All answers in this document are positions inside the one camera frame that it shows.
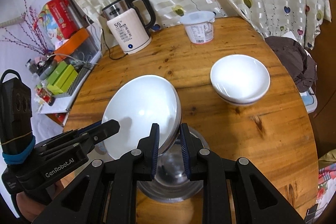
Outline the person's left hand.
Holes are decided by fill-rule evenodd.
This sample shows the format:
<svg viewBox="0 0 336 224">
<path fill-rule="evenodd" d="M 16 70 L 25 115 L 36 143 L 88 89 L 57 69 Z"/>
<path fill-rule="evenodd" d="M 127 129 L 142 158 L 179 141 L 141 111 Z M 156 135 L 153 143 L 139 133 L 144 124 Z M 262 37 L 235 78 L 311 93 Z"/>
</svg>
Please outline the person's left hand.
<svg viewBox="0 0 336 224">
<path fill-rule="evenodd" d="M 54 183 L 54 200 L 57 195 L 64 189 L 64 186 L 60 180 Z M 19 211 L 28 221 L 32 222 L 41 212 L 45 209 L 45 205 L 38 203 L 29 198 L 24 192 L 18 193 L 16 197 Z"/>
</svg>

